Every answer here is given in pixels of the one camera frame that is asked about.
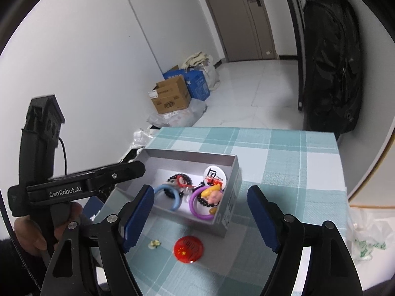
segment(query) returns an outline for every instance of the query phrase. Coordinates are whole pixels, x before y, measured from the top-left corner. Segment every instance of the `checkered tablecloth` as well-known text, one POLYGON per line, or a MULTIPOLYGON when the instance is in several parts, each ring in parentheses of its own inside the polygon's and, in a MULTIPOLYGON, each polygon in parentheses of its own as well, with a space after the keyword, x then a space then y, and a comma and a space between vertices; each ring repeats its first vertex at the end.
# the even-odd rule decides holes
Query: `checkered tablecloth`
MULTIPOLYGON (((333 134, 243 128, 162 128, 148 148, 237 155, 242 172, 238 201, 225 238, 195 231, 150 215, 136 247, 126 255, 147 296, 259 295, 276 255, 267 248, 246 202, 247 189, 259 185, 269 201, 300 221, 332 220, 346 234, 346 188, 333 134), (194 264, 178 262, 174 243, 185 235, 201 239, 205 252, 194 264), (151 240, 162 245, 150 250, 151 240)), ((125 196, 114 191, 95 222, 117 213, 125 196)), ((301 295, 309 263, 303 251, 293 296, 301 295)))

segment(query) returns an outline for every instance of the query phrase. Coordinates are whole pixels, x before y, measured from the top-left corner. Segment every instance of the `screw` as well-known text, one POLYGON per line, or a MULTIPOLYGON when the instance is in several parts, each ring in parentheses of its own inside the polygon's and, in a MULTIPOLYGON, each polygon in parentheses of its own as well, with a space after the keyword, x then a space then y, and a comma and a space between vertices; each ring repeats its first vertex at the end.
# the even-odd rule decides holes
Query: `screw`
POLYGON ((72 221, 70 224, 68 224, 67 228, 74 229, 76 226, 77 226, 77 223, 75 221, 72 221))
POLYGON ((325 221, 325 227, 328 229, 333 229, 335 227, 335 224, 331 221, 325 221))
POLYGON ((294 222, 295 217, 293 217, 292 215, 285 215, 285 216, 284 216, 284 220, 285 220, 286 222, 294 222))
POLYGON ((117 215, 109 215, 109 216, 107 217, 107 221, 108 221, 109 223, 115 222, 115 221, 117 221, 117 219, 118 219, 118 216, 117 216, 117 215))

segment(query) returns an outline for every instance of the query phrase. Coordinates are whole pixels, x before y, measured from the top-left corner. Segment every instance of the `gray box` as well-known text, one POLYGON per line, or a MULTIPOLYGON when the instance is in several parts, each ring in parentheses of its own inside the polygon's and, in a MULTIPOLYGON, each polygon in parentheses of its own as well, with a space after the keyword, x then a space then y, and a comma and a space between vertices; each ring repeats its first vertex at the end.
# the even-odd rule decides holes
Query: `gray box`
MULTIPOLYGON (((213 220, 198 219, 189 210, 189 204, 182 199, 180 208, 170 211, 174 200, 168 198, 163 191, 155 195, 153 212, 163 218, 180 224, 209 232, 218 236, 225 236, 229 221, 232 217, 238 191, 241 185, 241 171, 237 156, 217 153, 190 152, 163 149, 143 149, 135 160, 145 165, 145 174, 141 178, 118 184, 117 187, 128 196, 135 197, 143 185, 153 188, 165 183, 174 174, 183 173, 191 177, 192 183, 198 185, 203 181, 203 174, 207 167, 220 167, 227 179, 224 195, 219 203, 213 220)), ((197 211, 202 213, 208 208, 197 204, 197 211)))

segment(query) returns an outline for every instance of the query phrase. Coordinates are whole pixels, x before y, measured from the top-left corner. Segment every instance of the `red badge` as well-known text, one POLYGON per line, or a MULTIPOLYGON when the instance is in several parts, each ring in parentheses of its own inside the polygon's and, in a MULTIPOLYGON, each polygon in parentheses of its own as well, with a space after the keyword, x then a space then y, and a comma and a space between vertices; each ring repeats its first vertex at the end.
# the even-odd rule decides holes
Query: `red badge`
POLYGON ((175 258, 185 264, 197 261, 203 255, 203 251, 203 243, 194 236, 180 238, 173 249, 175 258))

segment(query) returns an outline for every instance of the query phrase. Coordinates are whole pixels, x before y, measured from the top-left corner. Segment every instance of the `black sleeve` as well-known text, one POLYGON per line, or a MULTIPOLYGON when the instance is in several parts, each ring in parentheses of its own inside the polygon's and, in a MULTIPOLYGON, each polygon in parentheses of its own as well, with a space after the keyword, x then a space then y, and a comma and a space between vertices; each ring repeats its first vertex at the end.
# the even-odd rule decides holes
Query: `black sleeve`
MULTIPOLYGON (((43 283, 46 267, 41 257, 34 257, 21 250, 23 259, 40 286, 43 283)), ((0 295, 38 295, 38 288, 22 265, 11 241, 0 241, 0 295)))

